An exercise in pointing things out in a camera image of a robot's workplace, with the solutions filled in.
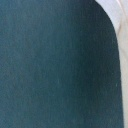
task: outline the dark teal fabric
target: dark teal fabric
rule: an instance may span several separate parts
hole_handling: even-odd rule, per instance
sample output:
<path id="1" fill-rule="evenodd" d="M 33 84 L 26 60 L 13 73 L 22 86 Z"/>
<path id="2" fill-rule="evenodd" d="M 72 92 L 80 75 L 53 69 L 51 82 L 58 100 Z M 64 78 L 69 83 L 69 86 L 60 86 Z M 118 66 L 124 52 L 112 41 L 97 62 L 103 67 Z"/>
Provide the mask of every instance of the dark teal fabric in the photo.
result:
<path id="1" fill-rule="evenodd" d="M 112 23 L 92 0 L 0 1 L 0 127 L 123 128 Z"/>

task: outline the dark green background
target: dark green background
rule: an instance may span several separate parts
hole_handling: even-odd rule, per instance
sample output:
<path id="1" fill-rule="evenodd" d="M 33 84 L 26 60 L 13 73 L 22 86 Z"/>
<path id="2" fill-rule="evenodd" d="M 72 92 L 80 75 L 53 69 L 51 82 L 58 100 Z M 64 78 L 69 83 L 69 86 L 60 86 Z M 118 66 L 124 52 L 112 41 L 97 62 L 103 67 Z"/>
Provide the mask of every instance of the dark green background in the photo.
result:
<path id="1" fill-rule="evenodd" d="M 123 128 L 119 67 L 95 1 L 0 1 L 1 128 Z"/>

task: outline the textured fabric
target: textured fabric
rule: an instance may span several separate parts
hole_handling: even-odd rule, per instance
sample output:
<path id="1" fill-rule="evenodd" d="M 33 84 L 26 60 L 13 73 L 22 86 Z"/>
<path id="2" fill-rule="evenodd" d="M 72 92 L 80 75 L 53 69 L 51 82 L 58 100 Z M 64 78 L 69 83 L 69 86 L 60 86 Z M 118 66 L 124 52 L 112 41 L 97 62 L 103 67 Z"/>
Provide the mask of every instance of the textured fabric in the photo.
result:
<path id="1" fill-rule="evenodd" d="M 110 17 L 118 40 L 120 55 L 123 114 L 128 128 L 128 0 L 97 0 Z"/>
<path id="2" fill-rule="evenodd" d="M 116 35 L 95 1 L 1 0 L 0 31 L 1 128 L 123 128 Z"/>

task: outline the teal surface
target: teal surface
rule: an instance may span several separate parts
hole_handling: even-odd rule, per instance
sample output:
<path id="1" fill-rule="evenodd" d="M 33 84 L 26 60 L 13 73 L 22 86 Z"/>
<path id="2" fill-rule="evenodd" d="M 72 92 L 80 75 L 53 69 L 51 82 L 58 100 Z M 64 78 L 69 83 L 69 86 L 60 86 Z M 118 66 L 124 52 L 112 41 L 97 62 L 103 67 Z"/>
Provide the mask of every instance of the teal surface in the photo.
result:
<path id="1" fill-rule="evenodd" d="M 92 0 L 0 0 L 0 127 L 123 128 L 114 28 Z"/>

